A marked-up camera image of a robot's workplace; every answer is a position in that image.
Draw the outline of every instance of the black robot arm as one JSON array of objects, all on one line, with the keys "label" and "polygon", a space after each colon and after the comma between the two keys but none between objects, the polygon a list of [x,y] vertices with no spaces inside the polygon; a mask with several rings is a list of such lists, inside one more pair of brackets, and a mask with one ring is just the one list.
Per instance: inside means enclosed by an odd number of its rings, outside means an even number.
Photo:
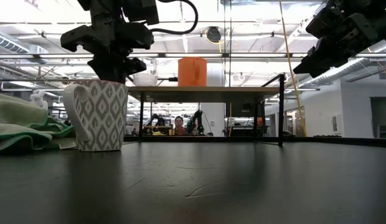
[{"label": "black robot arm", "polygon": [[329,0],[306,31],[319,40],[294,72],[315,78],[386,40],[386,0]]},{"label": "black robot arm", "polygon": [[[148,29],[145,24],[159,23],[155,0],[78,0],[84,10],[90,11],[92,25],[64,33],[60,43],[72,52],[79,45],[91,52],[93,60],[88,64],[101,80],[125,83],[128,75],[146,70],[145,63],[127,56],[133,49],[149,50],[154,43],[153,32],[182,35],[192,32],[197,25],[199,15],[189,0],[159,1],[188,3],[195,12],[193,26],[185,31]],[[123,14],[130,22],[124,20]]]},{"label": "black robot arm", "polygon": [[198,133],[196,135],[198,136],[204,136],[204,127],[203,127],[203,124],[202,124],[202,118],[201,116],[203,115],[203,111],[201,110],[198,110],[194,113],[192,119],[189,120],[189,122],[187,123],[187,133],[189,134],[192,134],[193,133],[193,130],[195,128],[195,121],[197,120],[197,130],[198,130]]}]

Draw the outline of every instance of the dark table surface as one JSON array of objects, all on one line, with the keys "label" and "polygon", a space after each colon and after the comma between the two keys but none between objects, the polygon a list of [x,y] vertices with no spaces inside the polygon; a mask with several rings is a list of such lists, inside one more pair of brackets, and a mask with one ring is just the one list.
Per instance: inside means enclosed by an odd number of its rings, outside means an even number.
[{"label": "dark table surface", "polygon": [[386,149],[136,143],[0,156],[3,223],[386,223]]}]

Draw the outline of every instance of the mug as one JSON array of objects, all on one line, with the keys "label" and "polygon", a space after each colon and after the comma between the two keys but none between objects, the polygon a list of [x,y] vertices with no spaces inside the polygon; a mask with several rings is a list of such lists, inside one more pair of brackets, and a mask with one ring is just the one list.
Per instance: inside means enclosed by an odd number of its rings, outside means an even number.
[{"label": "mug", "polygon": [[126,85],[102,80],[64,89],[64,107],[74,125],[80,151],[116,151],[124,141]]}]

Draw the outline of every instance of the person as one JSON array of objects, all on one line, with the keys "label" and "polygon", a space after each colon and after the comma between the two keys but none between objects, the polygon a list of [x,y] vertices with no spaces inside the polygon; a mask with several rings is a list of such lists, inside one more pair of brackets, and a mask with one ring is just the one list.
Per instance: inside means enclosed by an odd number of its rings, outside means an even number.
[{"label": "person", "polygon": [[136,131],[136,128],[134,128],[131,132],[132,136],[138,136],[138,132]]},{"label": "person", "polygon": [[175,135],[177,136],[187,135],[186,130],[183,128],[183,118],[181,116],[177,116],[175,118]]}]

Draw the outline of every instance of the desk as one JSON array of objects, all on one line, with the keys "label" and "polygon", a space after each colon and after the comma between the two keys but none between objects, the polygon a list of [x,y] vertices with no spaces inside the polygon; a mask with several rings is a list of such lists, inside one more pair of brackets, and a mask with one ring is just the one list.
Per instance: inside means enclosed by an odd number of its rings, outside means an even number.
[{"label": "desk", "polygon": [[5,223],[386,223],[386,149],[142,142],[0,156]]},{"label": "desk", "polygon": [[[134,86],[128,88],[128,94],[140,100],[140,124],[139,137],[143,136],[143,103],[254,103],[254,118],[258,117],[257,104],[265,98],[279,93],[279,142],[283,145],[283,99],[284,99],[284,75],[278,75],[261,87],[179,87],[179,86]],[[279,80],[280,87],[266,87],[270,83]],[[253,139],[257,136],[257,122],[254,122]]]}]

